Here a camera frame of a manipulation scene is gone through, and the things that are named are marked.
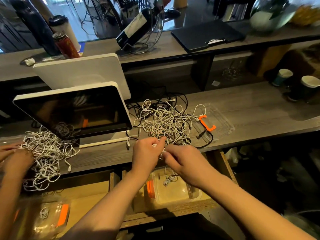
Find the cable bundle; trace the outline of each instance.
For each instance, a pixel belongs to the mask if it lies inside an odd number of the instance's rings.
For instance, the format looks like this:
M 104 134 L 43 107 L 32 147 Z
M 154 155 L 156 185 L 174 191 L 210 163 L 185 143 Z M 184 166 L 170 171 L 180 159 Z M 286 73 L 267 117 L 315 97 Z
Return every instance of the cable bundle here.
M 62 135 L 71 134 L 74 131 L 72 125 L 59 123 L 56 128 Z M 24 143 L 21 148 L 32 151 L 35 164 L 31 168 L 35 172 L 35 177 L 23 183 L 26 191 L 41 191 L 48 188 L 51 182 L 55 182 L 61 176 L 59 162 L 64 160 L 71 171 L 71 165 L 67 159 L 78 154 L 80 149 L 74 149 L 75 141 L 63 141 L 55 134 L 40 127 L 39 132 L 27 131 Z
M 141 133 L 141 128 L 153 137 L 167 137 L 167 144 L 176 145 L 191 145 L 189 137 L 190 129 L 192 128 L 192 120 L 198 120 L 198 116 L 206 114 L 206 107 L 203 104 L 198 104 L 193 114 L 187 114 L 186 110 L 181 105 L 172 106 L 169 102 L 175 102 L 175 99 L 166 99 L 166 108 L 158 106 L 152 108 L 152 103 L 149 99 L 143 102 L 138 118 L 134 120 L 134 126 L 138 127 L 138 135 L 129 136 L 127 147 L 130 147 L 130 138 L 137 138 Z M 198 106 L 204 107 L 204 114 L 195 115 Z M 150 115 L 153 115 L 153 120 L 147 120 Z

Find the sticker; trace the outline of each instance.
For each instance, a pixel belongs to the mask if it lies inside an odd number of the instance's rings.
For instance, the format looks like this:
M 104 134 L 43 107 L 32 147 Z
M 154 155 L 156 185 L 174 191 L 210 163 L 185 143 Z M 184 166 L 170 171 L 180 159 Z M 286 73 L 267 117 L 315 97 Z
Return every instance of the sticker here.
M 139 13 L 134 20 L 124 29 L 125 34 L 130 38 L 134 33 L 139 30 L 147 22 L 146 18 Z
M 213 86 L 215 86 L 215 87 L 218 87 L 218 86 L 220 85 L 220 82 L 218 82 L 218 81 L 213 81 L 213 83 L 212 83 L 211 85 L 213 85 Z

